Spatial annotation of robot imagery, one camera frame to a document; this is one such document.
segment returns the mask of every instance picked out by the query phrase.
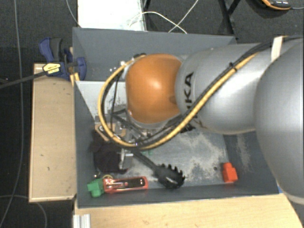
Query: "black cable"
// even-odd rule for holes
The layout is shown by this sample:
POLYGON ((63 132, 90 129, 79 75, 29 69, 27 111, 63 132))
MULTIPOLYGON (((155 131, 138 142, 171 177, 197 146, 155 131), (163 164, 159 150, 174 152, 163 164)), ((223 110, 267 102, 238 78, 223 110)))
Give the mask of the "black cable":
POLYGON ((13 85, 17 85, 17 84, 20 84, 20 83, 24 83, 24 82, 26 82, 26 81, 29 81, 29 80, 32 80, 32 79, 35 79, 35 78, 42 77, 42 76, 44 76, 45 74, 46 74, 45 72, 40 72, 40 73, 31 75, 31 76, 28 76, 28 77, 24 77, 24 78, 21 78, 21 79, 17 79, 17 80, 15 80, 15 81, 11 81, 11 82, 8 82, 8 83, 4 83, 4 84, 0 85, 0 90, 1 90, 1 89, 4 89, 4 88, 6 88, 6 87, 10 87, 10 86, 13 86, 13 85))
POLYGON ((114 129, 113 129, 113 112, 114 112, 116 95, 117 95, 117 86, 118 86, 118 81, 119 81, 120 76, 121 76, 121 74, 118 74, 116 76, 114 96, 113 96, 112 107, 111 107, 111 111, 110 111, 110 126, 111 126, 111 129, 112 129, 113 132, 114 132, 114 129))

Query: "gray metal surface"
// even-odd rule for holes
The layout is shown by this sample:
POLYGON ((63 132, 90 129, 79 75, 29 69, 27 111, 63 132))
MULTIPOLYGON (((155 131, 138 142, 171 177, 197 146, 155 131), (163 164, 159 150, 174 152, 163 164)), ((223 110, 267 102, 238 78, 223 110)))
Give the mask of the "gray metal surface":
MULTIPOLYGON (((296 42, 282 46, 282 54, 296 42)), ((242 54, 256 44, 228 45, 194 54, 182 64, 176 81, 176 98, 182 112, 242 54)), ((239 134, 254 131, 254 95, 262 74, 270 65, 270 50, 260 52, 237 71, 199 111, 191 124, 221 134, 239 134)))
POLYGON ((265 72, 254 107, 258 141, 272 173, 292 201, 304 204, 303 41, 265 72))
POLYGON ((192 54, 234 43, 233 36, 73 28, 74 58, 85 57, 86 80, 105 81, 110 70, 135 54, 192 54))

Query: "cable wire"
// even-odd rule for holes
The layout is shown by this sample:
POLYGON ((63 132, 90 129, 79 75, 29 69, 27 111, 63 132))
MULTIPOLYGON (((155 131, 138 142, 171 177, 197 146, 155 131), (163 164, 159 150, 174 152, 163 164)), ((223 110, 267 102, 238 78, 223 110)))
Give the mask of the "cable wire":
POLYGON ((165 19, 165 20, 167 20, 168 22, 170 22, 171 24, 173 24, 173 25, 175 26, 174 28, 179 28, 182 32, 184 32, 185 34, 187 34, 187 31, 185 31, 185 30, 184 30, 182 27, 180 27, 178 24, 174 23, 172 20, 168 19, 167 17, 163 16, 162 14, 160 14, 160 13, 158 13, 158 12, 154 12, 154 11, 142 12, 142 13, 139 13, 139 14, 135 15, 135 16, 130 20, 130 22, 129 22, 129 24, 128 24, 129 28, 131 27, 131 25, 133 25, 133 24, 135 24, 135 23, 138 23, 138 22, 140 21, 140 18, 139 18, 137 21, 133 22, 134 19, 135 19, 136 17, 139 17, 139 16, 141 16, 141 15, 143 15, 143 14, 149 14, 149 13, 157 14, 157 15, 161 16, 163 19, 165 19))
MULTIPOLYGON (((0 196, 0 199, 5 199, 5 198, 10 198, 11 195, 3 195, 3 196, 0 196)), ((21 199, 28 199, 26 196, 23 196, 23 195, 14 195, 15 198, 21 198, 21 199)), ((38 207, 41 209, 43 215, 44 215, 44 228, 47 228, 48 227, 48 217, 47 217, 47 214, 46 214, 46 211, 44 210, 44 208, 42 207, 41 204, 39 203, 35 203, 38 205, 38 207)))
POLYGON ((67 5, 68 10, 70 11, 70 14, 71 14, 72 17, 73 17, 73 20, 74 20, 75 23, 81 28, 80 24, 78 24, 78 21, 76 20, 76 18, 75 18, 75 16, 74 16, 73 12, 72 12, 72 10, 71 10, 71 7, 70 7, 70 4, 68 3, 68 0, 66 0, 66 3, 67 3, 66 5, 67 5))
POLYGON ((304 10, 304 7, 300 7, 300 8, 291 8, 292 10, 304 10))
MULTIPOLYGON (((15 11, 15 26, 16 26, 16 34, 17 34, 17 49, 18 49, 18 57, 19 57, 19 77, 22 78, 22 61, 21 61, 21 51, 20 51, 20 39, 19 39, 19 29, 18 29, 18 18, 17 18, 17 3, 16 0, 14 0, 14 11, 15 11)), ((9 199, 8 206, 6 207, 6 210, 4 212, 4 215, 2 217, 1 223, 0 223, 0 228, 3 225, 3 222, 6 218, 6 215, 10 209, 11 203, 14 199, 17 185, 19 182, 20 178, 20 172, 21 172, 21 166, 22 166, 22 161, 23 161, 23 152, 24 152, 24 107, 23 107, 23 84, 20 84, 20 101, 21 101, 21 106, 20 106, 20 119, 21 119, 21 150, 20 150, 20 160, 19 160, 19 167, 18 167, 18 172, 16 176, 16 182, 13 188, 12 195, 9 199)))
POLYGON ((197 3, 199 2, 199 0, 196 0, 194 2, 194 4, 192 5, 192 7, 188 10, 188 12, 184 15, 184 17, 177 23, 176 26, 174 26, 172 29, 170 29, 168 32, 171 33, 176 27, 178 27, 184 20, 185 18, 188 16, 188 14, 192 11, 192 9, 197 5, 197 3))

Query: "yellow cable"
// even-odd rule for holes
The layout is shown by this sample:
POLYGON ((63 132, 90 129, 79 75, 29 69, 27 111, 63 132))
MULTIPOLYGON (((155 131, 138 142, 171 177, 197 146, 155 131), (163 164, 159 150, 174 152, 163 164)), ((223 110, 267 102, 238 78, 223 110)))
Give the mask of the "yellow cable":
POLYGON ((122 141, 118 136, 116 136, 107 126, 104 118, 103 118, 103 114, 102 114, 102 111, 104 109, 101 109, 101 102, 102 102, 102 98, 104 96, 104 92, 105 92, 105 89, 106 87, 108 86, 108 84, 121 72, 124 70, 125 67, 133 64, 134 62, 138 61, 140 58, 144 57, 145 55, 141 55, 135 59, 131 59, 130 61, 124 63, 123 65, 121 65, 109 78, 107 78, 107 80, 105 81, 105 83, 103 84, 103 86, 101 87, 101 90, 100 90, 100 93, 99 93, 99 96, 98 96, 98 106, 97 106, 97 109, 98 109, 98 115, 99 115, 99 119, 100 119, 100 123, 103 127, 103 129, 105 130, 105 132, 109 135, 109 137, 111 139, 113 139, 115 142, 123 145, 123 146, 126 146, 126 147, 136 147, 134 143, 128 143, 128 142, 125 142, 125 141, 122 141))
MULTIPOLYGON (((198 102, 198 104, 193 108, 193 110, 185 117, 185 119, 176 127, 174 128, 167 136, 163 137, 159 141, 150 144, 148 146, 145 146, 141 148, 141 150, 148 150, 154 147, 157 147, 158 145, 161 145, 171 138, 173 138, 176 134, 178 134, 192 119, 193 117, 199 112, 199 110, 204 106, 204 104, 209 100, 209 98, 231 77, 233 76, 237 70, 242 68, 247 62, 249 62, 253 57, 256 56, 257 53, 254 53, 250 55, 249 57, 245 58, 243 61, 241 61, 239 64, 237 64, 234 68, 230 69, 222 78, 220 78, 214 86, 212 86, 207 93, 201 98, 201 100, 198 102)), ((107 85, 116 77, 117 74, 119 74, 126 66, 130 65, 133 63, 133 61, 128 61, 124 65, 122 65, 119 69, 117 69, 104 83, 103 87, 101 88, 99 98, 98 98, 98 114, 100 118, 101 125, 103 126, 104 130, 107 132, 107 134, 113 139, 115 142, 125 146, 125 147, 131 147, 134 148, 136 147, 135 144, 133 143, 128 143, 125 141, 122 141, 119 139, 107 126, 105 120, 102 117, 102 112, 101 112, 101 101, 102 97, 105 91, 105 88, 107 85)))

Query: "wooden board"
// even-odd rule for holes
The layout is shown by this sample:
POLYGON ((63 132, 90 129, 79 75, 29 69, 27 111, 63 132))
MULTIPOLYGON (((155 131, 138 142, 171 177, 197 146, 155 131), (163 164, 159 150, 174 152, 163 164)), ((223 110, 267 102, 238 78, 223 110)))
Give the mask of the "wooden board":
MULTIPOLYGON (((34 73, 42 65, 34 65, 34 73)), ((73 88, 58 77, 33 83, 29 201, 70 200, 76 194, 73 88)))
POLYGON ((91 228, 301 228, 284 194, 78 209, 91 228))

